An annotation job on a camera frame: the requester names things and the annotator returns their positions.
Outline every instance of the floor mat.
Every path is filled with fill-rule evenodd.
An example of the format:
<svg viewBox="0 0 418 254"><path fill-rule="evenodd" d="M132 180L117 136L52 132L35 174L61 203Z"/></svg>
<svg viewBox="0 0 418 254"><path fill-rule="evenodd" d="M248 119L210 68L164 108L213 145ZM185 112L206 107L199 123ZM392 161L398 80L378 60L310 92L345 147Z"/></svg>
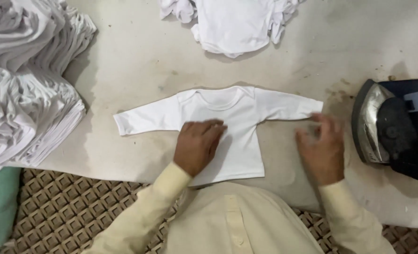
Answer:
<svg viewBox="0 0 418 254"><path fill-rule="evenodd" d="M19 210L5 254L78 254L131 205L140 183L100 181L54 171L25 169L21 173ZM337 254L328 223L315 214L295 210L325 253ZM160 253L172 207L146 252ZM418 230L385 226L383 235L398 254L418 254Z"/></svg>

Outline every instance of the white baby bodysuit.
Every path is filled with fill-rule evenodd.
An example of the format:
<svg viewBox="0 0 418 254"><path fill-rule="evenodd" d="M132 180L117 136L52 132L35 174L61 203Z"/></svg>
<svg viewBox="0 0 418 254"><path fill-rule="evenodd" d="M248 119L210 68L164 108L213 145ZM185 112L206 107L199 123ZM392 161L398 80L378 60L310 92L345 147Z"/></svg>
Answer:
<svg viewBox="0 0 418 254"><path fill-rule="evenodd" d="M263 177L256 125L263 120L296 120L320 112L323 102L255 87L193 89L114 115L120 135L180 131L188 121L218 118L227 131L215 158L191 186L229 179Z"/></svg>

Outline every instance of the pile of white clothes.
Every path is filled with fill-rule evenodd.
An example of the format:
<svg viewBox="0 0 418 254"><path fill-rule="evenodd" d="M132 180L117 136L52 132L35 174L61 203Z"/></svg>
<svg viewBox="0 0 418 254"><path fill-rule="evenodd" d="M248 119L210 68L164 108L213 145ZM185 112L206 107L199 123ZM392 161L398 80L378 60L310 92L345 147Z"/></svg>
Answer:
<svg viewBox="0 0 418 254"><path fill-rule="evenodd" d="M304 0L159 0L160 18L182 23L198 18L191 31L204 50L236 58L279 43L285 23Z"/></svg>
<svg viewBox="0 0 418 254"><path fill-rule="evenodd" d="M65 0L0 0L0 168L37 166L82 120L61 76L95 32Z"/></svg>

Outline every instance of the sleeve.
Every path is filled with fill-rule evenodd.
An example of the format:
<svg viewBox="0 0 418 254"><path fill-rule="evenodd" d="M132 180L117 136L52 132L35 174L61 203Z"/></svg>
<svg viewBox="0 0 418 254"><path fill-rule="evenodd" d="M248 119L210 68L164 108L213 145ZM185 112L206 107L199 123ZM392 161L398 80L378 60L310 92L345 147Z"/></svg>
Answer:
<svg viewBox="0 0 418 254"><path fill-rule="evenodd" d="M319 187L331 234L348 254L395 254L382 225L354 199L345 180Z"/></svg>
<svg viewBox="0 0 418 254"><path fill-rule="evenodd" d="M168 209L191 179L179 166L170 163L154 184L139 192L138 199L82 254L143 254Z"/></svg>
<svg viewBox="0 0 418 254"><path fill-rule="evenodd" d="M304 119L323 107L322 101L260 88L255 88L255 100L260 122Z"/></svg>
<svg viewBox="0 0 418 254"><path fill-rule="evenodd" d="M180 131L180 107L177 95L114 115L119 134L147 131Z"/></svg>

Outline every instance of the person's right hand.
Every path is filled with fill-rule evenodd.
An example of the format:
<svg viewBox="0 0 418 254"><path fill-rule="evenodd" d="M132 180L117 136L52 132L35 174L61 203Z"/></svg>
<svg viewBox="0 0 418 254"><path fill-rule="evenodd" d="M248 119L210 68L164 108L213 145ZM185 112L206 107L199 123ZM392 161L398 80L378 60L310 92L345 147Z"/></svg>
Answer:
<svg viewBox="0 0 418 254"><path fill-rule="evenodd" d="M186 122L179 133L173 161L195 177L214 158L226 128L221 120Z"/></svg>
<svg viewBox="0 0 418 254"><path fill-rule="evenodd" d="M314 113L321 125L314 141L306 130L296 130L296 143L303 165L321 186L344 179L344 140L342 124L331 116Z"/></svg>

